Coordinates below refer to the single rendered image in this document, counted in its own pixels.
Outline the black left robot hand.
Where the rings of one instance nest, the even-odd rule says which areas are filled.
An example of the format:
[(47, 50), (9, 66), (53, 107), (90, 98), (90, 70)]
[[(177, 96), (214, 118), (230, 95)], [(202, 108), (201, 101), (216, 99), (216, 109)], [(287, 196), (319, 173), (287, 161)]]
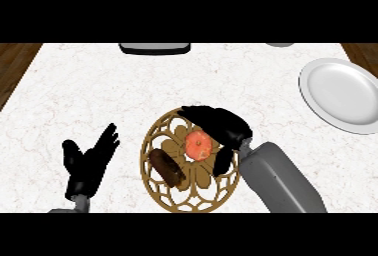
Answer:
[(72, 140), (62, 142), (64, 166), (70, 173), (65, 198), (84, 195), (92, 198), (98, 192), (108, 163), (120, 145), (117, 126), (111, 123), (99, 137), (95, 146), (81, 152)]

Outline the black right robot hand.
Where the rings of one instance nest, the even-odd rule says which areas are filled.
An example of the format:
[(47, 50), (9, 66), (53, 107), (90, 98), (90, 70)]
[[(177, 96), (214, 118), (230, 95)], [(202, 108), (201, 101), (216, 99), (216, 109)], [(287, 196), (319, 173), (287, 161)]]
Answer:
[(223, 175), (230, 167), (233, 151), (242, 141), (253, 137), (253, 130), (244, 119), (223, 108), (183, 106), (177, 114), (198, 125), (210, 137), (223, 145), (217, 152), (213, 175)]

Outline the orange squash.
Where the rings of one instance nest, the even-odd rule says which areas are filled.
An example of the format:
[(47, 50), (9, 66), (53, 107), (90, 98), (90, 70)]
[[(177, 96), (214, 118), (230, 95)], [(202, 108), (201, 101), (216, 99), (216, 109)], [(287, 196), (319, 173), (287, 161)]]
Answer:
[(195, 161), (204, 161), (213, 152), (211, 137), (202, 130), (197, 130), (186, 135), (185, 153)]

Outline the white round plate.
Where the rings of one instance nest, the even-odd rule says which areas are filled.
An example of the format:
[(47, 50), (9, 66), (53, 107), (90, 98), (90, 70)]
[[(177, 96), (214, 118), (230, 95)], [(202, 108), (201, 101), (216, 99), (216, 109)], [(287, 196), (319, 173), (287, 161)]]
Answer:
[(318, 117), (359, 135), (378, 133), (378, 78), (356, 64), (321, 58), (298, 76), (303, 100)]

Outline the brown sweet potato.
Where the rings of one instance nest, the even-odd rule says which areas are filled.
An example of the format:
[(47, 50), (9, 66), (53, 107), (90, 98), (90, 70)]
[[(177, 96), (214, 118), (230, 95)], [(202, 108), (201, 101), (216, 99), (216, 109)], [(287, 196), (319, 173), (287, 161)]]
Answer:
[(179, 186), (186, 180), (186, 175), (179, 164), (163, 149), (154, 149), (149, 153), (149, 162), (161, 175), (170, 188)]

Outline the dark grey appliance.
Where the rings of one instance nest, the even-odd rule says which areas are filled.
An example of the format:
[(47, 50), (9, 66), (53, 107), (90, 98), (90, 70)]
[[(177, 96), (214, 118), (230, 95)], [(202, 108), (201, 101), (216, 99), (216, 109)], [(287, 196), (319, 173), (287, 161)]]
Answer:
[(176, 55), (191, 51), (189, 43), (120, 43), (121, 51), (135, 55)]

